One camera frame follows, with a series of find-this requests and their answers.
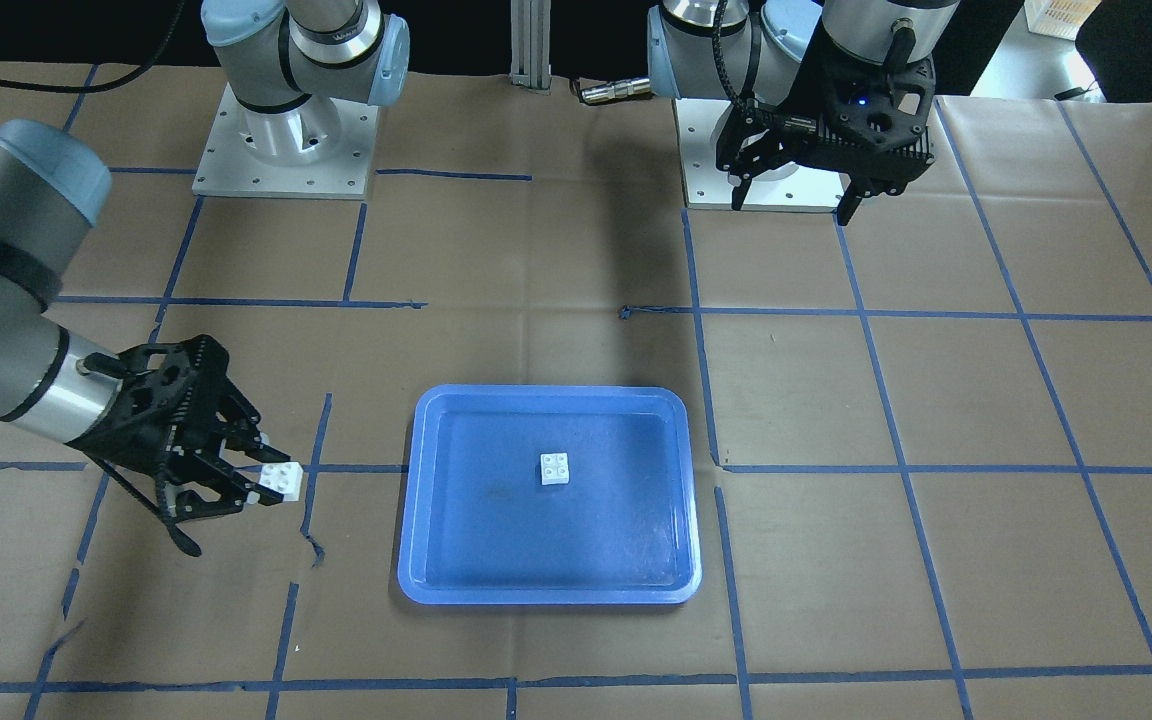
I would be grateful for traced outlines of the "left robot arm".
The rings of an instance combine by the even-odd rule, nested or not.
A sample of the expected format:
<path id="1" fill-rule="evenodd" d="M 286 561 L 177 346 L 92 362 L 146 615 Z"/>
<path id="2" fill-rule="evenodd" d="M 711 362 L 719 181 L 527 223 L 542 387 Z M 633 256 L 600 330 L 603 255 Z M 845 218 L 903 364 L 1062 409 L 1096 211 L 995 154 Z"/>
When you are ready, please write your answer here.
<path id="1" fill-rule="evenodd" d="M 660 1 L 647 81 L 675 108 L 689 209 L 826 213 L 935 160 L 933 51 L 955 1 Z"/>

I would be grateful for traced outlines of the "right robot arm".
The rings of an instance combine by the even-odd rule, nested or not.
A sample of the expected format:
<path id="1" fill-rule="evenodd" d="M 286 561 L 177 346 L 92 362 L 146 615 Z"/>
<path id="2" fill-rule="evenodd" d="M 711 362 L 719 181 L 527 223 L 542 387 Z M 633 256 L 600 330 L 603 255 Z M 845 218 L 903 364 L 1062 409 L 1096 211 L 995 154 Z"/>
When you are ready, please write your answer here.
<path id="1" fill-rule="evenodd" d="M 406 20 L 376 1 L 205 1 L 227 91 L 197 194 L 361 199 L 376 113 L 410 65 Z M 37 120 L 0 126 L 0 423 L 90 457 L 169 530 L 250 505 L 297 501 L 303 470 L 271 447 L 215 338 L 114 354 L 46 311 L 113 176 L 78 138 Z"/>

